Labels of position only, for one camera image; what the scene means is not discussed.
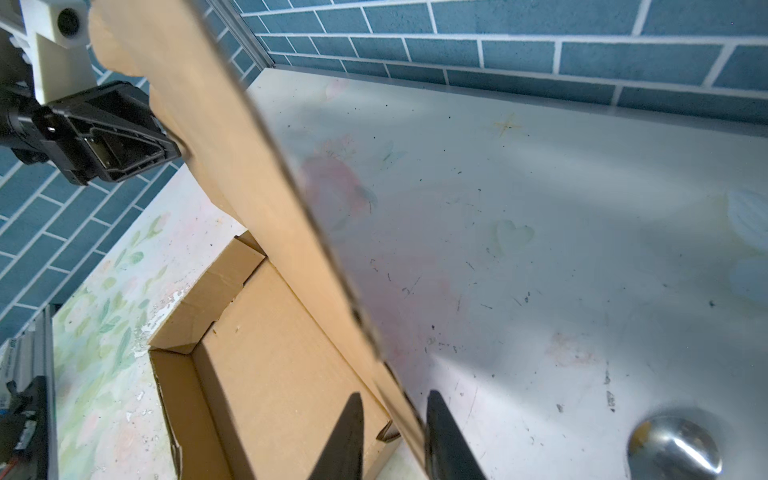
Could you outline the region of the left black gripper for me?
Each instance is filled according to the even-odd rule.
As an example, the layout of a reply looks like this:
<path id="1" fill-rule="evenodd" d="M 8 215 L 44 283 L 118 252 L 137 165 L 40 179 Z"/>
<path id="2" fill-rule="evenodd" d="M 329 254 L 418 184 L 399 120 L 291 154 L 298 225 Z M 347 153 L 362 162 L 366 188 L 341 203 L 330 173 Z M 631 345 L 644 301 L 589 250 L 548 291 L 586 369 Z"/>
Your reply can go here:
<path id="1" fill-rule="evenodd" d="M 181 157 L 138 87 L 115 81 L 40 105 L 1 86 L 1 146 L 25 165 L 52 161 L 71 183 L 119 183 Z"/>

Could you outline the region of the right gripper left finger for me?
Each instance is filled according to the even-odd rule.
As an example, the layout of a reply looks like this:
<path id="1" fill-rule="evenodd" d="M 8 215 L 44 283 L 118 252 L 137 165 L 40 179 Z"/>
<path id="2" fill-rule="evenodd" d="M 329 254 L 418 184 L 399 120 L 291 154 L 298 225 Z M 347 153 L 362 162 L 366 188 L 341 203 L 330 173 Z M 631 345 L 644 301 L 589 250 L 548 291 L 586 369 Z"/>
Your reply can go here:
<path id="1" fill-rule="evenodd" d="M 339 416 L 309 480 L 363 478 L 364 407 L 352 393 Z"/>

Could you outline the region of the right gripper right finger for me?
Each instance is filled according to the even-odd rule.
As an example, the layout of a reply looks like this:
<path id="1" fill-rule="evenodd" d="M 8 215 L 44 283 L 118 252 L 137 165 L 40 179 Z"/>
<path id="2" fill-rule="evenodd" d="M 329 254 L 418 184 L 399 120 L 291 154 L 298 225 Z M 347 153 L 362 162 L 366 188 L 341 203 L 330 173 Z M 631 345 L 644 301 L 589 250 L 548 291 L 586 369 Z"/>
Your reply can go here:
<path id="1" fill-rule="evenodd" d="M 486 479 L 437 390 L 431 390 L 427 400 L 425 460 L 427 476 L 433 480 Z"/>

